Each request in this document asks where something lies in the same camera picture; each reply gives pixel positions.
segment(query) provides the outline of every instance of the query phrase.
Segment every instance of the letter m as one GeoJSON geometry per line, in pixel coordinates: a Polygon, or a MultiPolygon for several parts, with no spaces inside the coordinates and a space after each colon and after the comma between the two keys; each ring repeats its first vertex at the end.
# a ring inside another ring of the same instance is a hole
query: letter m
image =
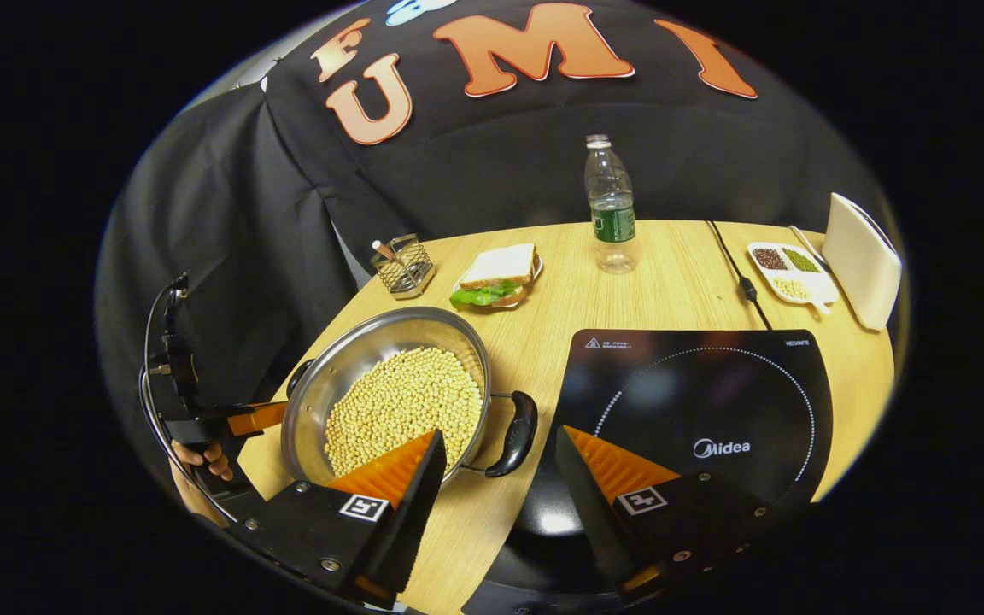
{"type": "Polygon", "coordinates": [[[554,45],[564,56],[558,67],[564,77],[597,79],[636,73],[632,65],[613,54],[590,22],[590,9],[581,4],[537,4],[522,31],[473,15],[438,27],[432,36],[449,40],[458,50],[469,71],[466,94],[470,97],[503,92],[518,82],[514,74],[500,70],[495,58],[543,81],[549,77],[554,45]]]}

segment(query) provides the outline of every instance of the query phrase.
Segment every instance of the yellow beans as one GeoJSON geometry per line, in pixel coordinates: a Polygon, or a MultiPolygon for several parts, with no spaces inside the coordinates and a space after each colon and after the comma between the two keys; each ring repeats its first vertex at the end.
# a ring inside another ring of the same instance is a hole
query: yellow beans
{"type": "Polygon", "coordinates": [[[804,283],[799,280],[790,280],[788,278],[773,278],[773,284],[780,289],[784,295],[795,296],[796,299],[810,299],[808,295],[807,287],[804,283]]]}
{"type": "Polygon", "coordinates": [[[483,397],[456,355],[418,348],[379,361],[337,401],[325,421],[325,455],[337,476],[438,429],[446,468],[477,431],[483,397]]]}

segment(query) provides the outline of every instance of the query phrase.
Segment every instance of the orange letter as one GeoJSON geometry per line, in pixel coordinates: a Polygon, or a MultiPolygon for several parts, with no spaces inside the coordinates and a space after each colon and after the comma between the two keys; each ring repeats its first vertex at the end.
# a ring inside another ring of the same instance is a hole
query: orange letter
{"type": "Polygon", "coordinates": [[[378,82],[378,87],[382,89],[389,104],[386,115],[380,120],[371,120],[363,112],[363,105],[355,97],[354,81],[337,87],[336,92],[325,99],[325,107],[337,113],[340,125],[357,144],[380,144],[401,132],[409,118],[413,117],[413,99],[409,97],[409,90],[395,69],[399,59],[397,54],[387,54],[363,71],[363,77],[378,82]]]}
{"type": "Polygon", "coordinates": [[[486,97],[512,89],[518,78],[504,73],[492,56],[516,67],[527,77],[543,81],[549,75],[554,45],[564,61],[559,70],[564,77],[593,79],[629,77],[636,70],[618,59],[606,40],[590,23],[590,9],[579,4],[537,4],[530,11],[526,30],[474,15],[453,20],[432,33],[449,40],[469,71],[466,94],[486,97]]]}
{"type": "Polygon", "coordinates": [[[348,47],[359,45],[360,40],[363,40],[363,32],[360,32],[359,28],[368,23],[371,23],[371,20],[363,17],[358,22],[343,28],[340,34],[333,36],[328,43],[321,45],[319,50],[313,52],[311,58],[321,62],[321,77],[317,78],[318,82],[328,81],[333,74],[340,70],[340,67],[355,58],[355,54],[358,54],[359,51],[348,51],[348,47]]]}
{"type": "Polygon", "coordinates": [[[698,59],[700,64],[700,73],[698,73],[700,81],[715,87],[716,90],[736,94],[738,97],[758,97],[758,93],[754,92],[753,87],[743,81],[742,77],[735,73],[735,68],[727,62],[727,58],[723,57],[719,50],[716,50],[715,40],[667,20],[655,20],[655,23],[674,32],[675,36],[682,39],[690,51],[694,52],[694,57],[698,59]]]}

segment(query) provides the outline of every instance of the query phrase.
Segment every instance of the metal utensil holder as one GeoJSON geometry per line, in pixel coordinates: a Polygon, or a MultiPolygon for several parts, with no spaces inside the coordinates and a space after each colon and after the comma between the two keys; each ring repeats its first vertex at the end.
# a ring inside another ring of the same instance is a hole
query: metal utensil holder
{"type": "Polygon", "coordinates": [[[427,256],[427,250],[415,234],[396,237],[386,244],[394,258],[382,254],[371,257],[371,264],[378,270],[382,284],[394,299],[411,299],[422,295],[427,283],[435,277],[435,264],[427,256]]]}

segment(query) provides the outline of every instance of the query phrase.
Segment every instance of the plastic water bottle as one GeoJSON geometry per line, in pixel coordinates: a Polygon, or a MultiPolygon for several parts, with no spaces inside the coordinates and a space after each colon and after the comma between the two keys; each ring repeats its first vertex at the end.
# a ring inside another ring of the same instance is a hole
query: plastic water bottle
{"type": "Polygon", "coordinates": [[[598,268],[609,273],[631,272],[640,260],[632,182],[606,135],[587,136],[587,165],[583,183],[594,225],[594,252],[598,268]]]}

